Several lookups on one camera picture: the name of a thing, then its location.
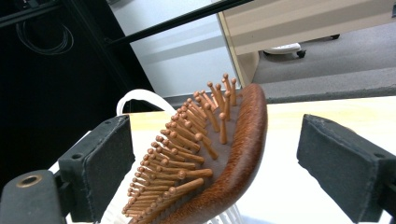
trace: metal bar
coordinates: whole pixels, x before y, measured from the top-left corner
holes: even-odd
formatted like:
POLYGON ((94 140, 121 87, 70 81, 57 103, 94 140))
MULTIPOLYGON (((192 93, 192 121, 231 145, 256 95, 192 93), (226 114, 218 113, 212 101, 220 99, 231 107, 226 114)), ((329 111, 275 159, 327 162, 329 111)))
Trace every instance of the metal bar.
POLYGON ((0 18, 0 28, 9 26, 21 21, 26 21, 36 16, 51 12, 62 6, 61 1, 52 1, 38 7, 29 8, 21 12, 16 12, 11 15, 0 18))
POLYGON ((232 8, 232 7, 237 7, 242 4, 245 4, 247 2, 251 2, 253 0, 222 0, 218 1, 217 3, 213 3, 209 6, 206 7, 201 7, 199 9, 196 9, 192 12, 186 13, 184 15, 181 15, 179 17, 173 18, 172 20, 169 21, 164 21, 162 23, 159 23, 157 25, 151 26, 145 30, 136 32, 132 35, 127 35, 123 38, 110 41, 106 46, 107 47, 114 47, 120 44, 129 44, 131 42, 134 42, 139 39, 143 39, 145 37, 151 36, 151 35, 156 35, 160 32, 178 27, 179 25, 186 24, 191 21, 196 21, 201 18, 204 18, 206 16, 210 16, 212 14, 221 12, 223 10, 232 8))

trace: table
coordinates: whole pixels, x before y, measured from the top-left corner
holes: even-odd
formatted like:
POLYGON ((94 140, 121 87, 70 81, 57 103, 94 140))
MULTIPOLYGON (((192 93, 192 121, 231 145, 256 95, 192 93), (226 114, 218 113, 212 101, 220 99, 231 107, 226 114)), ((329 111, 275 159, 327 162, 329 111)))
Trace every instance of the table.
MULTIPOLYGON (((262 164, 255 180, 236 203, 250 223, 352 223, 297 161, 296 152, 303 114, 332 119, 396 154, 396 96, 322 102, 268 105, 268 133, 262 164)), ((141 158, 164 129, 164 112, 130 115, 136 160, 141 158)), ((135 167, 120 185, 102 223, 126 223, 120 214, 135 167)), ((389 223, 384 212, 379 223, 389 223)))

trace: brush head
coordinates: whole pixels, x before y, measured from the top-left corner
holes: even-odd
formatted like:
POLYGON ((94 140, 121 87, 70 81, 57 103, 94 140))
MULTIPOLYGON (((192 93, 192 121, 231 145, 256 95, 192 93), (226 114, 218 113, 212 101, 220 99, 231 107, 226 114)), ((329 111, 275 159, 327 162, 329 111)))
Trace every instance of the brush head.
POLYGON ((151 144, 122 210, 130 223, 203 223, 248 189, 262 159, 266 101, 259 85, 236 94, 227 77, 227 94, 197 91, 151 144))

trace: gray carpet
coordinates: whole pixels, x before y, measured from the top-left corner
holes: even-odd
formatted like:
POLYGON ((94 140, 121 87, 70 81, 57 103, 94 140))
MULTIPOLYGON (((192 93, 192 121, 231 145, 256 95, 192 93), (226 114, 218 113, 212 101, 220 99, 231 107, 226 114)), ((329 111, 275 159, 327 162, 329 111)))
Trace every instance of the gray carpet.
POLYGON ((269 103, 396 95, 396 22, 300 45, 303 59, 261 53, 253 82, 269 103))

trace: cable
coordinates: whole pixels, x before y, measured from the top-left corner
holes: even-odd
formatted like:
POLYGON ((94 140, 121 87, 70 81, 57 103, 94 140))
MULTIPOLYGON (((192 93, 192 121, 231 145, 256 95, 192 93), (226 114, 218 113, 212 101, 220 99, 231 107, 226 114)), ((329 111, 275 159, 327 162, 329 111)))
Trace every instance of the cable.
POLYGON ((26 21, 16 24, 16 31, 18 38, 28 49, 44 55, 58 55, 69 51, 74 46, 74 37, 70 30, 61 23, 63 27, 63 41, 56 47, 51 49, 41 49, 33 44, 26 34, 26 21))

